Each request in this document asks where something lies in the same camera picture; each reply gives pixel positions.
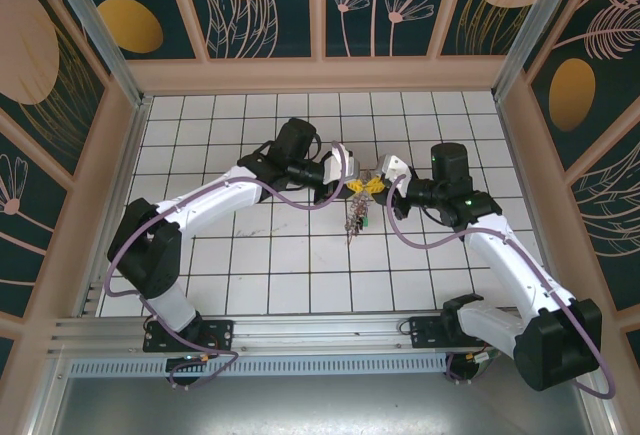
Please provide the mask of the large silver keyring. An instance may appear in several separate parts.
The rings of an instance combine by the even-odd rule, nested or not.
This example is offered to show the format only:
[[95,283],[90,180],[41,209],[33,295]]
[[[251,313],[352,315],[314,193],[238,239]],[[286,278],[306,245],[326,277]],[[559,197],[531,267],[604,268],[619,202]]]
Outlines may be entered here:
[[350,245],[368,225],[369,204],[370,194],[366,189],[358,191],[349,198],[344,224],[347,245]]

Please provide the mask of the grey metal sheet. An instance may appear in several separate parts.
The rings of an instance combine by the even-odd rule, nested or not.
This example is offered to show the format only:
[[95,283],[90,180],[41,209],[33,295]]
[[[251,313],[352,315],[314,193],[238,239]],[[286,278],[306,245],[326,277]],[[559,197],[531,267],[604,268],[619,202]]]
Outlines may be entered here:
[[536,393],[499,369],[440,374],[228,377],[183,392],[160,379],[69,382],[54,435],[593,435],[572,388]]

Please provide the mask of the aluminium mounting rail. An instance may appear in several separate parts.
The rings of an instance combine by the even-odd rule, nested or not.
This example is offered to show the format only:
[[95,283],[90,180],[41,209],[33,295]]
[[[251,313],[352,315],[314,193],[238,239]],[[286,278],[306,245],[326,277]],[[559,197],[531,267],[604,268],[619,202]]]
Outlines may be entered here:
[[[231,316],[231,348],[242,356],[408,353],[402,322],[413,314]],[[66,357],[141,356],[144,318],[57,319],[46,353]]]

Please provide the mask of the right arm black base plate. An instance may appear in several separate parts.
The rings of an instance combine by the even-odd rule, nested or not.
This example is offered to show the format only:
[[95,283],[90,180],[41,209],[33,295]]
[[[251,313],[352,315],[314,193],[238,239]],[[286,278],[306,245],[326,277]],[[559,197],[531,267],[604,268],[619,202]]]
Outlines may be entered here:
[[415,316],[408,319],[411,344],[414,349],[480,350],[485,343],[469,335],[441,315]]

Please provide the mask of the aluminium frame post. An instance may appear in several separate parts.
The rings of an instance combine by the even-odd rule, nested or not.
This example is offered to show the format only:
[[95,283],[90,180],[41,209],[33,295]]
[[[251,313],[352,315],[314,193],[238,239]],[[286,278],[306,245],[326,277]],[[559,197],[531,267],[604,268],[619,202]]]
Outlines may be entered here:
[[533,3],[491,89],[493,100],[497,105],[506,98],[561,1],[535,0]]
[[94,42],[102,60],[109,67],[128,101],[135,108],[140,108],[149,102],[150,98],[144,94],[135,81],[121,50],[110,35],[93,0],[68,0],[68,2],[83,23],[89,38]]

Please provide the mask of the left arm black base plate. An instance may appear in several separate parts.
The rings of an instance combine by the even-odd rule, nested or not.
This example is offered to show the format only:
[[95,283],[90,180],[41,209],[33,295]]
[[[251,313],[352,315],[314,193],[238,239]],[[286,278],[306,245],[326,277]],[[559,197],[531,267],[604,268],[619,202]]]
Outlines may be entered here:
[[[158,321],[149,321],[144,327],[142,350],[145,353],[194,352],[172,336]],[[206,350],[231,349],[234,322],[231,320],[194,320],[177,335]]]

